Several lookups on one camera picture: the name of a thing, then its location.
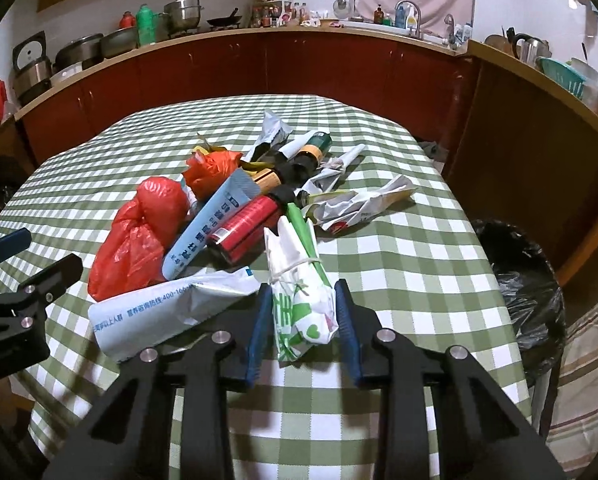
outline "silver bolt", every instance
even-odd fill
[[[466,359],[468,357],[468,350],[463,346],[455,345],[450,348],[450,355],[455,359]]]
[[[383,341],[384,343],[391,343],[397,338],[396,333],[394,333],[389,328],[383,328],[377,331],[377,339]]]
[[[145,350],[141,350],[139,359],[144,363],[152,363],[158,356],[159,353],[154,348],[146,348]]]
[[[230,332],[226,332],[225,330],[217,330],[213,334],[213,343],[217,343],[217,345],[225,345],[228,341],[230,341],[231,337],[232,335]]]

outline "blue bottle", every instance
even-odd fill
[[[403,4],[397,7],[397,12],[394,15],[394,26],[397,28],[406,28],[406,9]]]

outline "green thermos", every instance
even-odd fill
[[[150,7],[143,4],[137,12],[137,29],[139,31],[139,45],[145,46],[156,43],[154,37],[154,13]]]

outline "green and white checkered tablecloth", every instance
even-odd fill
[[[203,134],[243,150],[258,135],[265,108],[296,132],[328,130],[331,153],[359,142],[365,158],[341,189],[373,189],[398,174],[419,187],[410,203],[343,235],[317,230],[331,283],[346,278],[357,303],[417,345],[466,346],[524,415],[530,401],[519,349],[497,283],[470,223],[439,173],[406,130],[391,121],[315,96],[246,96],[154,108],[131,115],[89,142],[46,161],[0,215],[0,236],[20,227],[30,248],[0,264],[0,292],[62,258],[83,259],[82,281],[48,307],[51,356],[19,374],[36,399],[30,431],[49,456],[114,381],[117,366],[96,345],[86,284],[96,250],[118,208],[148,176],[178,178]],[[201,254],[195,264],[207,262]],[[252,266],[267,279],[265,256]],[[435,422],[428,395],[433,473]],[[171,477],[178,478],[183,398],[175,403]],[[237,478],[371,477],[378,431],[378,392],[351,387],[337,341],[311,350],[298,366],[265,359],[257,386],[230,394],[229,425]]]

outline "wooden countertop edge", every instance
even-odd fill
[[[184,38],[176,38],[175,40],[163,41],[153,45],[136,48],[121,56],[113,57],[112,59],[106,59],[103,62],[79,72],[78,74],[67,78],[65,81],[59,83],[57,86],[52,87],[44,94],[37,97],[26,106],[22,107],[21,110],[15,113],[15,119],[21,120],[25,114],[39,106],[45,100],[49,99],[53,95],[57,94],[61,90],[79,82],[80,80],[105,70],[117,63],[124,62],[128,59],[141,56],[154,50],[161,48],[167,48],[169,46],[188,43],[189,41],[204,40],[206,38],[214,38],[220,36],[240,36],[243,34],[283,34],[284,32],[309,32],[313,34],[351,34],[354,36],[367,36],[372,38],[380,38],[383,40],[397,41],[398,43],[411,44],[420,48],[426,48],[439,54],[451,57],[464,57],[472,56],[477,57],[485,62],[496,65],[503,70],[511,72],[526,81],[534,84],[537,88],[547,92],[552,97],[561,101],[565,106],[569,107],[577,115],[579,115],[589,126],[591,126],[598,133],[598,115],[590,110],[582,101],[577,99],[575,96],[570,94],[567,90],[560,87],[556,82],[549,79],[547,76],[535,70],[534,68],[518,61],[517,59],[505,54],[504,52],[497,50],[491,46],[488,46],[478,41],[469,41],[468,47],[464,47],[463,50],[454,52],[444,46],[437,45],[434,43],[428,43],[426,41],[414,40],[412,38],[406,38],[398,34],[389,34],[386,32],[379,32],[377,30],[365,30],[360,28],[335,28],[335,27],[280,27],[280,28],[240,28],[236,30],[222,30],[219,32],[206,32],[203,34],[196,34],[194,36],[186,36]]]

